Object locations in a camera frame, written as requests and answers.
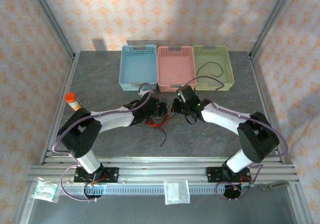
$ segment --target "pink basket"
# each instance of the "pink basket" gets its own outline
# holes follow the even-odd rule
[[[196,77],[194,52],[191,46],[158,48],[158,85],[160,92],[175,92]],[[197,81],[189,85],[195,88]]]

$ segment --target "plastic basket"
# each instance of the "plastic basket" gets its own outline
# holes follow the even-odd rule
[[[123,91],[139,90],[141,84],[148,82],[157,89],[157,46],[125,45],[122,47],[119,84]]]
[[[235,83],[234,74],[226,46],[194,45],[195,69],[197,76],[212,76],[224,83],[219,91],[228,91]],[[196,90],[215,90],[221,85],[209,78],[197,80]]]
[[[175,92],[196,77],[195,58],[191,46],[158,48],[158,85],[160,92]],[[189,85],[194,89],[197,81]]]

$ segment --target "green basket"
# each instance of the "green basket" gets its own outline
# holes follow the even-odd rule
[[[219,91],[228,91],[235,83],[234,74],[226,46],[223,45],[194,45],[193,54],[195,70],[198,76],[212,76],[224,83]],[[196,90],[210,91],[221,85],[209,78],[198,79]]]

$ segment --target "orange bottle cap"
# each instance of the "orange bottle cap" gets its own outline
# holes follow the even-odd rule
[[[68,103],[73,103],[77,100],[76,94],[75,93],[67,93],[64,97],[64,99],[68,102]]]

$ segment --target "patterned wallpaper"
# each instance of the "patterned wallpaper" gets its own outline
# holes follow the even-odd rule
[[[0,2],[0,223],[38,164],[69,59],[35,0]]]
[[[250,51],[277,0],[47,0],[74,52],[126,40]]]
[[[320,223],[320,0],[289,0],[258,57],[273,121]]]

